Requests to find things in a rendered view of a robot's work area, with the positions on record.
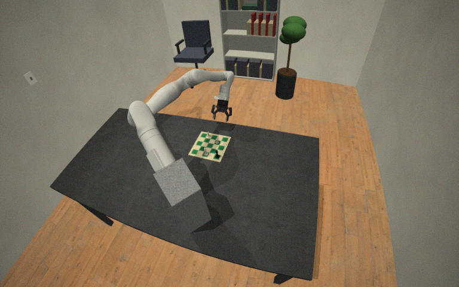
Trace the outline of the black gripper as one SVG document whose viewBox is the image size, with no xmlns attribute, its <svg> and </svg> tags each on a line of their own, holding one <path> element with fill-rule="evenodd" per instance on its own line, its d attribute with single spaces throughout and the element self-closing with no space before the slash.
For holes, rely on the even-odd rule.
<svg viewBox="0 0 459 287">
<path fill-rule="evenodd" d="M 220 104 L 220 105 L 218 105 Z M 219 112 L 224 112 L 227 117 L 226 117 L 226 122 L 228 121 L 229 119 L 229 116 L 232 116 L 232 107 L 228 107 L 228 100 L 219 100 L 218 99 L 218 104 L 217 106 L 216 105 L 213 105 L 212 106 L 212 110 L 211 110 L 211 113 L 213 113 L 213 119 L 215 120 L 216 118 L 216 113 L 219 111 Z M 214 112 L 215 108 L 217 108 L 217 110 Z M 227 109 L 229 110 L 229 114 L 227 112 Z"/>
</svg>

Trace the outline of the green and cream chessboard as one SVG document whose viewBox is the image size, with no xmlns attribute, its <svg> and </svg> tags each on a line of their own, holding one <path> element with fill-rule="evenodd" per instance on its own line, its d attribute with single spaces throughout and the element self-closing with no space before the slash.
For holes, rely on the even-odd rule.
<svg viewBox="0 0 459 287">
<path fill-rule="evenodd" d="M 200 133 L 188 155 L 220 163 L 231 137 L 213 133 L 209 133 L 210 137 L 207 137 L 207 135 L 207 132 Z M 216 144 L 216 138 L 218 139 L 218 144 Z M 204 147 L 207 149 L 207 156 L 204 155 Z M 218 150 L 219 158 L 216 158 L 216 150 Z"/>
</svg>

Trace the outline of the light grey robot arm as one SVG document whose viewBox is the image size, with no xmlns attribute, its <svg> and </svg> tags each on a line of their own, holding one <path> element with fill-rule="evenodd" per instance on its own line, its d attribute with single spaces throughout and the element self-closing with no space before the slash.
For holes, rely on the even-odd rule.
<svg viewBox="0 0 459 287">
<path fill-rule="evenodd" d="M 178 80 L 160 88 L 148 102 L 137 100 L 131 103 L 128 109 L 128 123 L 136 127 L 137 135 L 155 172 L 172 164 L 176 159 L 158 129 L 154 115 L 175 101 L 184 90 L 205 81 L 217 82 L 222 80 L 226 82 L 221 84 L 219 96 L 214 96 L 214 99 L 229 100 L 230 87 L 234 80 L 232 71 L 193 69 Z"/>
</svg>

